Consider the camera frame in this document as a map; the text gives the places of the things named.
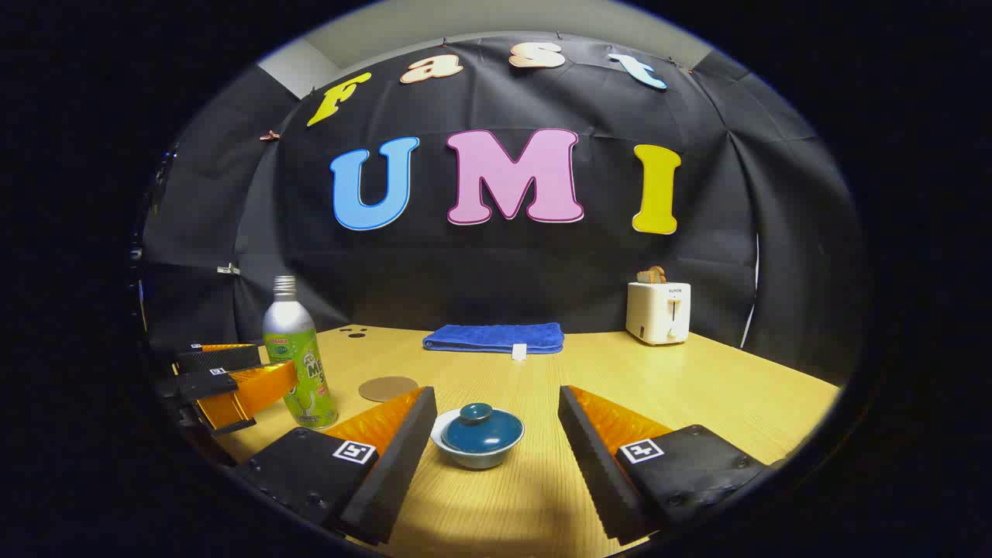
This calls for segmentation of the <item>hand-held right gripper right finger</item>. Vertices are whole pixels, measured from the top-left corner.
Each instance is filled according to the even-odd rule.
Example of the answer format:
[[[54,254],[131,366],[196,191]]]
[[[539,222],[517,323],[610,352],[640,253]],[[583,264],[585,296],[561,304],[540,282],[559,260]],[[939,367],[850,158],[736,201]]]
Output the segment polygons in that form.
[[[573,385],[557,416],[606,536],[622,544],[705,522],[777,469],[708,427],[672,429]]]

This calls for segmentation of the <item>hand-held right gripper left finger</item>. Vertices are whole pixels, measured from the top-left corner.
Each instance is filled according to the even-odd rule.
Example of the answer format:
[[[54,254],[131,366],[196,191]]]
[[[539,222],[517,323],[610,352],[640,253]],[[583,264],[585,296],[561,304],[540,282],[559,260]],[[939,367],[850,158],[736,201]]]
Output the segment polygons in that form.
[[[232,473],[319,529],[385,544],[436,416],[435,389],[418,387],[325,432],[294,428]]]

